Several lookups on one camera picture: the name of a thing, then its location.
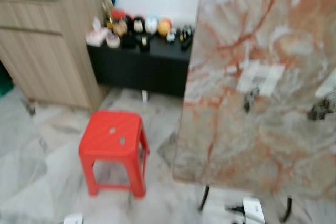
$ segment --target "stool leg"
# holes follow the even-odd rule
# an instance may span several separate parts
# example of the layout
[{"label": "stool leg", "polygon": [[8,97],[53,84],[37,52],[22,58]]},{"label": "stool leg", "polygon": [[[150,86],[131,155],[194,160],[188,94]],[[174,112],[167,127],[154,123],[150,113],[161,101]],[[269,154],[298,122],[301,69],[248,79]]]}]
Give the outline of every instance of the stool leg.
[{"label": "stool leg", "polygon": [[142,198],[146,194],[146,187],[138,156],[132,155],[132,158],[126,164],[126,169],[134,196]]},{"label": "stool leg", "polygon": [[142,148],[144,150],[146,150],[147,154],[149,154],[150,150],[149,150],[149,146],[148,146],[148,143],[147,143],[145,129],[144,129],[143,126],[141,126],[140,143],[141,143]]},{"label": "stool leg", "polygon": [[94,197],[98,193],[98,188],[96,185],[96,180],[94,178],[94,173],[93,173],[93,161],[87,161],[84,158],[81,158],[82,166],[83,166],[83,171],[85,175],[85,180],[88,185],[88,190],[89,190],[89,195]]}]

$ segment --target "wooden cabinet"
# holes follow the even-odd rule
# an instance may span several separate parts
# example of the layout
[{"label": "wooden cabinet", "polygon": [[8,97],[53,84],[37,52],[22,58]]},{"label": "wooden cabinet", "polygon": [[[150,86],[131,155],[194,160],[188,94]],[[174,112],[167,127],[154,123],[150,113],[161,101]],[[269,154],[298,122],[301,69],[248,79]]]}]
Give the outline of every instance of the wooden cabinet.
[{"label": "wooden cabinet", "polygon": [[85,34],[102,0],[0,0],[0,60],[31,100],[96,110],[105,95]]}]

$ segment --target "stool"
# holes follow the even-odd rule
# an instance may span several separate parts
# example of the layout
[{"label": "stool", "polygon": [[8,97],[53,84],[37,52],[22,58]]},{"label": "stool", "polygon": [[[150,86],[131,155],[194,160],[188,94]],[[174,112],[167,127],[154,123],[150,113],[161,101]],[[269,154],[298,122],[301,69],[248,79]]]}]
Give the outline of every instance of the stool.
[{"label": "stool", "polygon": [[[144,149],[142,170],[139,143]],[[149,152],[142,120],[138,114],[112,111],[94,113],[79,145],[79,156],[90,196],[96,196],[98,189],[112,188],[131,190],[135,197],[143,197],[146,194],[144,176]],[[93,165],[99,159],[123,164],[130,186],[96,184]]]}]

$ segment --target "marble tabletop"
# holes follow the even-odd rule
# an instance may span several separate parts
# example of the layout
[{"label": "marble tabletop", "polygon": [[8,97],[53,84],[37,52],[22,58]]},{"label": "marble tabletop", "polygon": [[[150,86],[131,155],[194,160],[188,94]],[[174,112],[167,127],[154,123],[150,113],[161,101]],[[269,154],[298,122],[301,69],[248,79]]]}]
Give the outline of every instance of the marble tabletop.
[{"label": "marble tabletop", "polygon": [[336,0],[199,0],[173,175],[336,199]]}]

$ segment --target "metal table leg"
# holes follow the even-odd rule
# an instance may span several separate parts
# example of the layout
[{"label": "metal table leg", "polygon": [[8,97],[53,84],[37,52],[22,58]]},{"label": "metal table leg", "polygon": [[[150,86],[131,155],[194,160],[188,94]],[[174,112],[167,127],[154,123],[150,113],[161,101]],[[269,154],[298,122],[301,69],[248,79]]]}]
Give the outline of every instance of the metal table leg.
[{"label": "metal table leg", "polygon": [[209,185],[206,185],[206,186],[205,186],[205,190],[204,190],[204,194],[203,194],[203,199],[202,199],[201,205],[200,205],[200,207],[198,208],[198,210],[199,210],[200,212],[203,210],[204,204],[205,204],[206,199],[207,199],[208,194],[209,194],[209,189],[210,189],[210,186],[209,186]]},{"label": "metal table leg", "polygon": [[292,213],[292,198],[288,196],[287,197],[287,209],[286,209],[285,215],[283,217],[280,217],[280,222],[285,223],[288,220],[291,213]]}]

